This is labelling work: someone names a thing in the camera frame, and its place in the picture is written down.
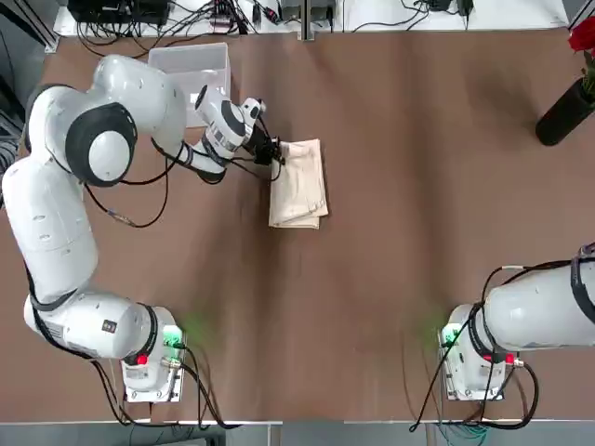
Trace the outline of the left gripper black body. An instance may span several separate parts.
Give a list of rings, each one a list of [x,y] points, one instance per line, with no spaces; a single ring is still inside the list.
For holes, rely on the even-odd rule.
[[[243,148],[252,156],[253,163],[270,165],[274,154],[274,144],[263,129],[255,125],[250,136],[243,142]]]

